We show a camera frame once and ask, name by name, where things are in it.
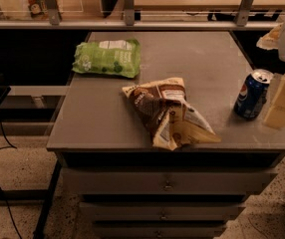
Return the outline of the blue pepsi can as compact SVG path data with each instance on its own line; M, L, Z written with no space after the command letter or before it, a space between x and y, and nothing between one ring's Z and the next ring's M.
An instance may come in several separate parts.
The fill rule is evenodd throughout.
M273 78L267 70L253 70L245 79L238 94L233 110L246 119L256 119L266 103L266 95Z

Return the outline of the brown and cream chip bag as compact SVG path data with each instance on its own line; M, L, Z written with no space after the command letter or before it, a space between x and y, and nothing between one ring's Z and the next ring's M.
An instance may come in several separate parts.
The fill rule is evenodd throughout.
M185 144L217 143L221 138L208 121L186 100L183 78L168 78L123 87L152 146L176 150Z

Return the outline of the green rice chip bag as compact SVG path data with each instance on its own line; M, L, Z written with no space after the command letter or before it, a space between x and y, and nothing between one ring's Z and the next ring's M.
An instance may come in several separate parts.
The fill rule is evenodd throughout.
M140 72L141 45L137 39L83 42L77 46L72 70L133 79Z

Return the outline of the clear plastic bag on shelf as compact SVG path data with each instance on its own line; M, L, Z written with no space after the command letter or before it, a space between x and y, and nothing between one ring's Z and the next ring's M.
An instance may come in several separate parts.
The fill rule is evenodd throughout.
M7 19L28 20L31 18L27 0L0 0L0 8Z

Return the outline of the grey drawer cabinet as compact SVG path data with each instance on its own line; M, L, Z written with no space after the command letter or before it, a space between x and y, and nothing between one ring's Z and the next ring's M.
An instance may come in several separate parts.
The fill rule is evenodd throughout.
M140 32L140 74L76 75L48 148L100 239L214 239L263 191L285 128L233 109L250 67L226 32Z

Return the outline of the middle drawer with knob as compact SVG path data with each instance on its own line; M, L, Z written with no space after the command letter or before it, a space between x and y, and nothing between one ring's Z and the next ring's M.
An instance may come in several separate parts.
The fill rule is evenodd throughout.
M222 202L86 203L80 211L91 221L222 221L234 220L243 204Z

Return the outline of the drawer with knob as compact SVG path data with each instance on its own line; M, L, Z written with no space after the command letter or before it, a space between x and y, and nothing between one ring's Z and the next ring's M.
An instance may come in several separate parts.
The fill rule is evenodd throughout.
M91 221L222 221L234 220L243 204L222 202L86 203L80 211Z
M204 238L219 237L226 229L223 224L195 223L114 223L95 224L94 233L101 238L119 239L170 239L170 238Z
M273 169L166 171L64 168L64 186L79 194L259 194Z

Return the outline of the top drawer with knob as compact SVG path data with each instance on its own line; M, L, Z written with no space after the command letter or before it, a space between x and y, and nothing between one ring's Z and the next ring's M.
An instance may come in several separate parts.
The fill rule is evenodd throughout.
M79 194L259 194L273 169L166 171L64 168L64 186Z

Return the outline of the bottom drawer with knob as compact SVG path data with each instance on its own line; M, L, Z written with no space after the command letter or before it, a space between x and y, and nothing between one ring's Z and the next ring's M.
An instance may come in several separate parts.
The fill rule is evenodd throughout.
M119 239L170 239L170 238L204 238L219 237L226 229L223 224L195 223L114 223L95 224L94 233L101 238Z

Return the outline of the metal rail with brackets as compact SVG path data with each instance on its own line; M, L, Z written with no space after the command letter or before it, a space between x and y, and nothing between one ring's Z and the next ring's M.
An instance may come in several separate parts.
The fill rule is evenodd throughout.
M47 14L7 19L0 8L0 29L88 30L269 30L279 24L278 7L257 0L45 0Z

